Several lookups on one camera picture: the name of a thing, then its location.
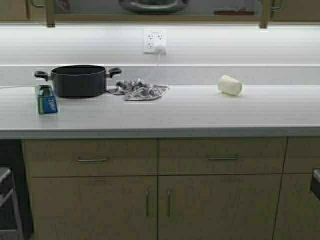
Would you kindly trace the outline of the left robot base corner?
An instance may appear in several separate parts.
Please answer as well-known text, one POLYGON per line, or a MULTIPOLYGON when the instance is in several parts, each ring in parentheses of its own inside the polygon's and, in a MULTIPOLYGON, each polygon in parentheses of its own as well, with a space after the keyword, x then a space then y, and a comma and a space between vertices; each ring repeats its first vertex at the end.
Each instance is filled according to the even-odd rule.
POLYGON ((0 206, 2 206, 12 195, 14 183, 12 171, 9 168, 0 168, 0 206))

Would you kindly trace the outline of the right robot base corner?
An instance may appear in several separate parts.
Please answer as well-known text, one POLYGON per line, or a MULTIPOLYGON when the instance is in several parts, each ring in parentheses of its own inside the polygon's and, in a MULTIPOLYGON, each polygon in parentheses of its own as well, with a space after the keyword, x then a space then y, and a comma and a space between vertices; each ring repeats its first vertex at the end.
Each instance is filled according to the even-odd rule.
POLYGON ((320 200, 320 169, 319 168, 315 168, 312 171, 310 191, 318 200, 320 200))

